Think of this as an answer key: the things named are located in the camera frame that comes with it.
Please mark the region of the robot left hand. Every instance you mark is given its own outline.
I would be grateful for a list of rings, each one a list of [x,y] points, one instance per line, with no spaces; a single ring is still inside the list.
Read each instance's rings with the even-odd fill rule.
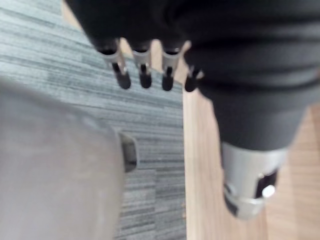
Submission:
[[[152,84],[151,44],[159,40],[162,88],[178,61],[185,90],[198,89],[217,121],[224,201],[248,220],[276,189],[278,171],[307,108],[320,100],[320,3],[317,0],[68,0],[119,86],[131,86],[120,40],[140,84]]]

